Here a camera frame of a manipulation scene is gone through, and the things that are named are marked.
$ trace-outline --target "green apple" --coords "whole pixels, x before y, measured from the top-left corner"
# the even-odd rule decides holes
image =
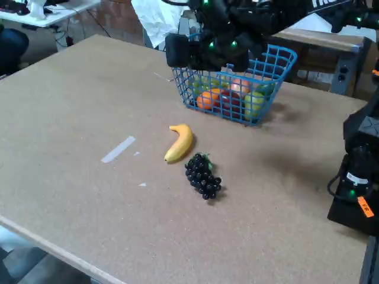
[[[259,85],[258,87],[256,87],[255,92],[261,93],[265,95],[267,98],[270,98],[274,89],[275,89],[275,83],[268,84],[268,85]]]
[[[265,95],[254,92],[245,96],[245,120],[257,117],[266,102]]]

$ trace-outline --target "white cloth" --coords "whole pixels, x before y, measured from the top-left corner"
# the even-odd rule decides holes
[[[162,0],[131,0],[131,4],[146,30],[153,47],[156,47],[169,33],[177,33],[180,17],[189,7],[179,7]]]
[[[36,18],[37,20],[45,20],[46,16],[43,12],[43,5],[46,3],[46,0],[31,0],[28,3],[28,8],[30,10],[30,16]]]

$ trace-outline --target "orange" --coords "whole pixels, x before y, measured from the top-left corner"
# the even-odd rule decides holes
[[[196,99],[197,106],[202,109],[212,109],[214,103],[220,101],[220,94],[221,89],[218,88],[203,92]]]

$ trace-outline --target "floor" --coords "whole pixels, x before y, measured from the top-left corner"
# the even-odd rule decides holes
[[[1,23],[3,23],[5,28],[15,28],[24,32],[28,36],[30,43],[26,54],[22,58],[23,62],[33,64],[57,52],[53,30],[38,28],[36,31],[31,31],[22,28],[21,24],[17,22],[3,21]],[[107,36],[97,25],[82,26],[81,22],[78,20],[65,21],[63,23],[65,29],[67,29],[67,25],[69,25],[68,34],[73,38],[74,43],[94,34]],[[124,31],[113,30],[110,28],[107,29],[107,31],[112,38],[143,45],[142,30],[140,34],[129,34]]]
[[[15,277],[17,267],[31,251],[31,248],[16,249],[6,257],[4,264],[12,277]],[[40,260],[18,284],[90,284],[85,274],[74,269],[59,259],[46,255]]]
[[[34,64],[57,52],[56,42],[52,30],[39,28],[36,31],[26,30],[21,24],[16,22],[1,22],[5,28],[15,28],[28,35],[30,45],[22,61]],[[84,36],[89,37],[93,34],[104,34],[95,25],[89,27],[81,26],[80,21],[71,20],[64,23],[65,27],[69,24],[68,34],[73,38],[74,43],[83,40]],[[141,35],[127,34],[118,30],[107,30],[112,38],[128,41],[134,44],[143,44]],[[22,248],[12,251],[4,260],[5,266],[11,272],[25,256],[30,252],[30,248]],[[19,284],[89,284],[89,277],[74,269],[68,264],[61,262],[57,258],[47,255],[37,263],[19,282]]]

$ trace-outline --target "cable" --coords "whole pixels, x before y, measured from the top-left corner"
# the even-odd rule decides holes
[[[82,18],[82,15],[77,11],[77,10],[75,10],[75,9],[73,9],[73,8],[58,8],[58,9],[56,9],[56,8],[51,8],[50,6],[49,7],[46,7],[47,9],[50,9],[50,10],[57,10],[57,11],[59,11],[59,10],[72,10],[72,11],[75,11],[76,13],[77,13],[77,15],[80,17],[80,22],[81,22],[81,26],[82,26],[82,32],[83,32],[83,39],[85,39],[85,38],[87,38],[87,36],[85,35],[85,29],[84,29],[84,25],[83,25],[83,18]]]
[[[342,169],[340,168],[337,175],[330,182],[328,182],[328,184],[326,186],[327,191],[329,192],[330,195],[332,195],[336,199],[343,200],[343,201],[350,202],[350,203],[356,203],[358,201],[357,199],[349,199],[349,198],[343,197],[341,195],[337,195],[335,192],[332,191],[332,189],[331,189],[332,185],[336,182],[336,180],[338,178],[341,177],[341,174],[342,174]],[[363,197],[368,198],[373,193],[373,191],[374,191],[373,186],[371,184],[368,185],[368,190]]]
[[[90,11],[87,10],[87,13],[94,19],[94,21],[102,28],[102,30],[107,34],[107,36],[109,36],[110,38],[111,35],[107,32],[107,30],[98,22],[98,20],[95,18],[95,16],[93,16]]]
[[[189,6],[189,3],[186,2],[186,3],[180,3],[180,2],[173,2],[173,1],[170,1],[170,0],[162,0],[164,3],[167,3],[169,5],[172,5],[172,6]]]

